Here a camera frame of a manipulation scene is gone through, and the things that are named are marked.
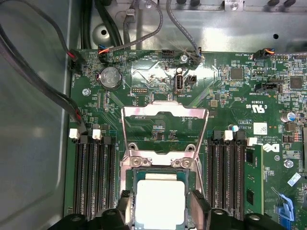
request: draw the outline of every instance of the screw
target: screw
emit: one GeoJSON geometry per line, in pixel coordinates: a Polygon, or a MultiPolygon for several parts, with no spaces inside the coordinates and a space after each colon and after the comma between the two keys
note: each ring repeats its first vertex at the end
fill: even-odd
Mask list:
{"type": "Polygon", "coordinates": [[[294,166],[294,163],[293,163],[293,161],[291,161],[291,160],[285,160],[284,163],[283,163],[283,165],[284,165],[287,169],[289,169],[289,168],[292,168],[292,167],[294,166]]]}
{"type": "Polygon", "coordinates": [[[190,164],[191,164],[191,162],[190,162],[189,160],[184,160],[184,161],[182,162],[182,165],[183,165],[184,167],[186,167],[186,168],[188,168],[188,167],[190,166],[190,164]]]}
{"type": "Polygon", "coordinates": [[[181,55],[180,56],[180,62],[181,63],[187,63],[188,62],[188,56],[187,55],[181,55]]]}
{"type": "Polygon", "coordinates": [[[149,9],[149,8],[151,8],[151,7],[152,7],[152,5],[151,5],[151,3],[150,3],[150,2],[148,2],[148,1],[147,1],[147,2],[145,3],[145,7],[149,9]]]}
{"type": "Polygon", "coordinates": [[[239,4],[237,2],[234,2],[234,3],[231,4],[230,8],[233,11],[236,11],[239,8],[239,4]]]}
{"type": "Polygon", "coordinates": [[[88,97],[89,95],[91,95],[91,91],[90,89],[83,89],[82,94],[84,97],[88,97]]]}
{"type": "Polygon", "coordinates": [[[260,217],[259,216],[256,216],[256,215],[250,215],[249,218],[251,218],[252,220],[260,220],[260,217]]]}
{"type": "Polygon", "coordinates": [[[214,210],[214,213],[217,214],[217,215],[222,215],[222,214],[224,214],[224,211],[222,211],[220,209],[216,209],[216,210],[214,210]]]}
{"type": "Polygon", "coordinates": [[[71,220],[72,220],[73,222],[77,222],[77,221],[80,221],[81,218],[80,218],[80,217],[74,217],[74,218],[72,218],[71,220]]]}

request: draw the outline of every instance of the black connector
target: black connector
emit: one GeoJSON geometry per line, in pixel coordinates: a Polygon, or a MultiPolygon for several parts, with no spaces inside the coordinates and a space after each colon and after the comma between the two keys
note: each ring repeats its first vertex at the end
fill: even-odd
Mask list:
{"type": "Polygon", "coordinates": [[[84,65],[86,64],[86,60],[78,51],[71,49],[69,52],[74,55],[74,57],[71,58],[74,62],[84,65]]]}
{"type": "Polygon", "coordinates": [[[274,49],[260,49],[256,53],[253,54],[253,60],[266,60],[269,57],[274,55],[274,49]]]}

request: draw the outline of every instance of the black cable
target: black cable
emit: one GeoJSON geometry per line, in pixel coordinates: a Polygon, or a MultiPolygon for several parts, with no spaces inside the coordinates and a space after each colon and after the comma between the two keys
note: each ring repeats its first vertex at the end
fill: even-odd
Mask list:
{"type": "Polygon", "coordinates": [[[9,40],[1,24],[0,24],[0,53],[26,81],[28,81],[31,85],[36,87],[49,99],[51,99],[56,104],[61,106],[65,111],[67,111],[70,114],[70,116],[78,123],[79,131],[81,133],[86,131],[85,124],[82,120],[82,117],[80,115],[81,113],[78,109],[78,105],[76,104],[76,102],[72,100],[70,97],[66,96],[65,94],[52,88],[47,82],[45,82],[42,78],[39,77],[39,75],[30,67],[30,65],[18,52],[17,48],[9,40]]]}
{"type": "Polygon", "coordinates": [[[84,14],[85,14],[85,2],[86,0],[81,0],[81,12],[80,12],[80,46],[81,49],[84,49],[84,37],[83,37],[83,29],[84,29],[84,14]]]}
{"type": "Polygon", "coordinates": [[[4,37],[0,36],[0,53],[8,61],[8,63],[31,85],[36,87],[49,99],[53,100],[56,104],[65,109],[72,118],[80,125],[82,123],[80,113],[76,110],[67,100],[60,96],[60,92],[54,93],[56,90],[41,79],[38,74],[29,66],[26,65],[23,60],[18,59],[19,53],[13,53],[15,48],[9,47],[10,43],[6,43],[4,37]]]}
{"type": "Polygon", "coordinates": [[[114,47],[121,46],[123,44],[118,27],[116,26],[115,22],[113,21],[112,17],[106,10],[105,6],[102,4],[101,0],[95,0],[95,6],[97,11],[100,15],[102,22],[104,23],[106,30],[108,31],[111,43],[114,47]]]}
{"type": "Polygon", "coordinates": [[[59,41],[61,42],[61,45],[64,49],[64,51],[71,57],[71,58],[75,58],[75,55],[72,54],[68,47],[66,46],[66,43],[65,43],[65,39],[64,39],[64,36],[62,34],[62,31],[61,29],[59,28],[59,26],[57,25],[57,23],[47,14],[45,14],[40,8],[38,8],[37,6],[29,3],[28,1],[26,0],[0,0],[0,4],[4,3],[4,2],[7,2],[7,1],[18,1],[18,2],[22,2],[26,5],[28,5],[32,10],[34,10],[37,14],[39,14],[42,18],[44,18],[47,22],[49,22],[52,27],[56,30],[57,34],[58,34],[58,37],[59,37],[59,41]]]}
{"type": "Polygon", "coordinates": [[[82,18],[82,29],[81,29],[81,39],[83,41],[82,49],[91,49],[91,12],[92,12],[92,0],[83,0],[84,1],[84,12],[82,18]]]}

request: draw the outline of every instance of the capacitor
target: capacitor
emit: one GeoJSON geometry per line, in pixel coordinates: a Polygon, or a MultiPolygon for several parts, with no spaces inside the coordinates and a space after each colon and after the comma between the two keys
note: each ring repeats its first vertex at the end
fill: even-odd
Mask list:
{"type": "Polygon", "coordinates": [[[283,113],[280,119],[283,122],[295,121],[295,113],[283,113]]]}
{"type": "Polygon", "coordinates": [[[239,131],[239,127],[236,125],[229,125],[228,130],[232,130],[234,133],[239,131]]]}
{"type": "Polygon", "coordinates": [[[123,76],[119,69],[115,67],[107,67],[97,74],[97,80],[106,90],[116,90],[123,82],[123,76]]]}

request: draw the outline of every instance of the chip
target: chip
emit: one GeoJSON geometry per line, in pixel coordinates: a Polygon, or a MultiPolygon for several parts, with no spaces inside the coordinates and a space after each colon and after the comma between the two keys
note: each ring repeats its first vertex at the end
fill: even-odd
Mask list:
{"type": "Polygon", "coordinates": [[[251,164],[254,163],[253,150],[251,149],[246,150],[246,161],[251,164]]]}
{"type": "Polygon", "coordinates": [[[231,69],[231,79],[232,80],[243,80],[243,69],[231,69]]]}
{"type": "Polygon", "coordinates": [[[302,89],[303,88],[303,79],[301,77],[290,78],[290,88],[291,89],[302,89]]]}
{"type": "Polygon", "coordinates": [[[218,100],[211,100],[210,106],[213,107],[213,108],[216,108],[218,106],[218,100]]]}
{"type": "Polygon", "coordinates": [[[157,140],[163,140],[163,133],[158,133],[157,140]]]}
{"type": "Polygon", "coordinates": [[[246,191],[246,200],[251,205],[254,205],[254,192],[253,191],[251,191],[251,190],[246,191]]]}

